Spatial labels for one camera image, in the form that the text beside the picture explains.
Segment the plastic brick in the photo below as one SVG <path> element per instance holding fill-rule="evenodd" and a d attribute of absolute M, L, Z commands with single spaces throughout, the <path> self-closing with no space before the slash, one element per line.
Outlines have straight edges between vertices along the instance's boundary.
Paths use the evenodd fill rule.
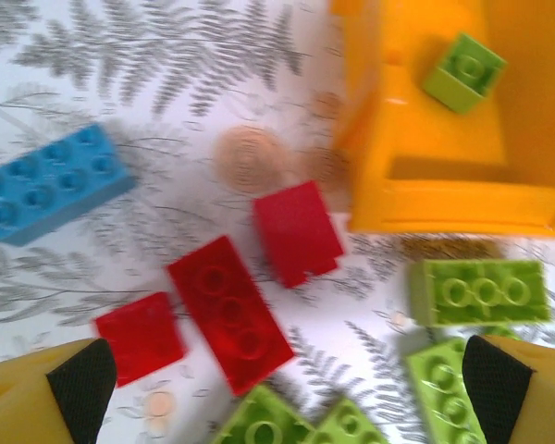
<path fill-rule="evenodd" d="M 0 166 L 0 241 L 24 245 L 134 186 L 93 124 Z"/>
<path fill-rule="evenodd" d="M 456 338 L 407 357 L 432 442 L 486 442 L 463 383 L 465 347 Z"/>
<path fill-rule="evenodd" d="M 461 33 L 422 87 L 452 111 L 464 114 L 489 96 L 506 65 L 501 57 Z"/>
<path fill-rule="evenodd" d="M 236 395 L 294 356 L 228 237 L 167 269 Z"/>
<path fill-rule="evenodd" d="M 489 327 L 485 330 L 484 334 L 489 336 L 501 336 L 503 338 L 522 340 L 522 338 L 520 338 L 520 336 L 518 336 L 518 334 L 514 330 L 506 326 Z"/>
<path fill-rule="evenodd" d="M 175 316 L 164 292 L 98 317 L 95 324 L 113 351 L 120 387 L 185 355 Z"/>
<path fill-rule="evenodd" d="M 337 268 L 343 249 L 314 182 L 256 199 L 253 215 L 269 261 L 287 288 Z"/>
<path fill-rule="evenodd" d="M 423 261 L 411 268 L 412 315 L 426 327 L 549 321 L 537 261 Z"/>
<path fill-rule="evenodd" d="M 264 385 L 256 386 L 212 444 L 300 444 L 313 427 Z"/>
<path fill-rule="evenodd" d="M 355 403 L 344 398 L 330 410 L 304 444 L 389 444 L 389 442 Z"/>

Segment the patterned fabric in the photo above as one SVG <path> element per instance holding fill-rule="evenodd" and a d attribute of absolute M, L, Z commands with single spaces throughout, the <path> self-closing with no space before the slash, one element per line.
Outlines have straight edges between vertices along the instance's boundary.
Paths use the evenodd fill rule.
<path fill-rule="evenodd" d="M 330 208 L 349 203 L 346 164 L 327 151 L 343 91 L 327 3 L 0 0 L 0 163 L 98 120 L 140 183 L 28 247 L 0 245 L 0 360 L 95 336 L 93 318 L 171 290 L 163 266 L 223 234 L 298 355 L 269 382 L 311 419 L 343 392 L 391 443 L 428 442 L 403 356 L 480 330 L 413 324 L 412 260 L 543 261 L 554 322 L 516 330 L 555 347 L 555 240 L 351 235 L 338 214 L 338 271 L 296 290 L 272 279 L 253 197 L 316 179 Z M 231 152 L 235 127 L 255 137 Z M 204 444 L 234 408 L 179 298 L 174 310 L 190 353 L 116 390 L 99 444 Z"/>

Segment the lime green lego brick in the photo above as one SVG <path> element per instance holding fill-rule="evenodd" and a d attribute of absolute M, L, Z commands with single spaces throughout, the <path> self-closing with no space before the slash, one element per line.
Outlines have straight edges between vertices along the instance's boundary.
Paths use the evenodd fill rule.
<path fill-rule="evenodd" d="M 501 325 L 550 320 L 537 261 L 428 260 L 413 265 L 412 312 L 425 327 Z"/>
<path fill-rule="evenodd" d="M 354 402 L 343 398 L 304 444 L 389 444 Z"/>
<path fill-rule="evenodd" d="M 271 389 L 258 385 L 242 400 L 212 444 L 301 444 L 314 430 Z"/>
<path fill-rule="evenodd" d="M 406 358 L 431 442 L 485 444 L 463 383 L 466 343 L 450 339 Z"/>
<path fill-rule="evenodd" d="M 518 334 L 514 330 L 506 326 L 493 326 L 486 328 L 484 334 L 489 336 L 502 336 L 503 338 L 522 340 L 522 338 L 520 338 L 520 336 L 518 336 Z"/>
<path fill-rule="evenodd" d="M 490 95 L 506 66 L 500 56 L 461 33 L 422 88 L 452 111 L 465 114 Z"/>

